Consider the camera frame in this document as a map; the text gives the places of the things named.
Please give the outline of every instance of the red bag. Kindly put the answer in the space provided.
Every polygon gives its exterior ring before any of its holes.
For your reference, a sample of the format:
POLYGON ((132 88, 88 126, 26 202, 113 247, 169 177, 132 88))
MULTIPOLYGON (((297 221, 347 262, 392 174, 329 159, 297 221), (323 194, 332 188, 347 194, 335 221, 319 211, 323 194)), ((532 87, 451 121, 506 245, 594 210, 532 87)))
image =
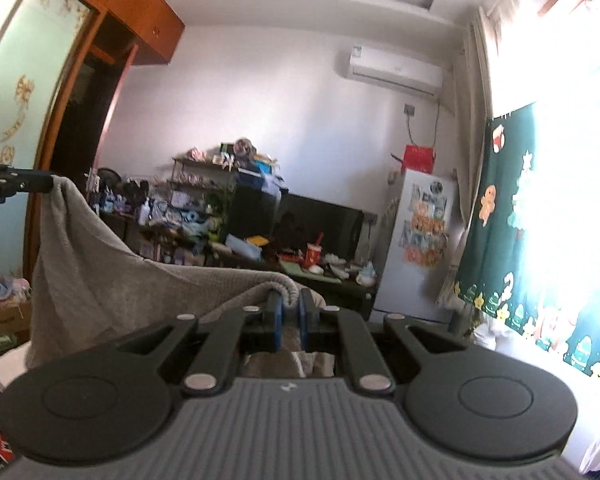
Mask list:
POLYGON ((433 164, 436 161, 436 152, 433 148, 422 148, 413 144, 404 147, 402 158, 402 172, 404 170, 420 171, 421 173, 433 173, 433 164))

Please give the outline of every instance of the white bottle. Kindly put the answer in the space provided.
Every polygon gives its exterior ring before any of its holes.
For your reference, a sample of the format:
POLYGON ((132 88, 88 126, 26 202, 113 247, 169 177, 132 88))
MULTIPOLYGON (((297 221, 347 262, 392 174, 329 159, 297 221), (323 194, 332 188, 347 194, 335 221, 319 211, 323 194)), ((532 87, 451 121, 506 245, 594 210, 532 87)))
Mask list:
POLYGON ((151 212, 151 208, 149 207, 149 199, 147 198, 144 201, 144 204, 140 206, 140 213, 138 214, 138 224, 146 225, 149 221, 149 213, 151 212))

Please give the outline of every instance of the christmas curtain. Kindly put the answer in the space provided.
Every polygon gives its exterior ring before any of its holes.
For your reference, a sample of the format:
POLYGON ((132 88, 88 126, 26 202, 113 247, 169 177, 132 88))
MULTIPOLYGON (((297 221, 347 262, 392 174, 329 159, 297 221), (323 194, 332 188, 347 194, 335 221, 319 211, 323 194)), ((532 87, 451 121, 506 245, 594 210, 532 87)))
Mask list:
POLYGON ((600 384, 600 69, 488 122, 454 291, 600 384))

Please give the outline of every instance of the green mat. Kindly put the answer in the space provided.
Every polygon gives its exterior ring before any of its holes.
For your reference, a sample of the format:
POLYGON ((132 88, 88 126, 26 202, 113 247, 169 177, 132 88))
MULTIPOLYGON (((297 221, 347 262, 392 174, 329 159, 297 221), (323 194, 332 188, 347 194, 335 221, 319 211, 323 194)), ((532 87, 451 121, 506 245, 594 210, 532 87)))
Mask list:
POLYGON ((292 262, 283 262, 280 260, 280 265, 282 265, 283 269, 289 276, 302 276, 303 278, 308 278, 310 280, 315 280, 317 282, 328 282, 328 283, 341 283, 338 278, 330 278, 329 276, 322 276, 320 274, 314 274, 312 272, 305 272, 302 270, 299 264, 295 264, 292 262))

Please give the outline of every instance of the gray ribbed panel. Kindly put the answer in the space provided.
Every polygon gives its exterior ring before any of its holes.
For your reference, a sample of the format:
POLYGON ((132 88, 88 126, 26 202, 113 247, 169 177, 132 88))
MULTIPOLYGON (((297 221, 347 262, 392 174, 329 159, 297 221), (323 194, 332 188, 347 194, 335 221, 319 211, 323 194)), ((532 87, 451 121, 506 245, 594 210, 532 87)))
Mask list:
POLYGON ((458 460, 420 439, 392 403, 360 397, 342 379, 286 384, 236 379, 222 396, 186 401, 164 433, 120 460, 60 468, 20 459, 0 480, 580 478, 558 457, 517 468, 458 460))

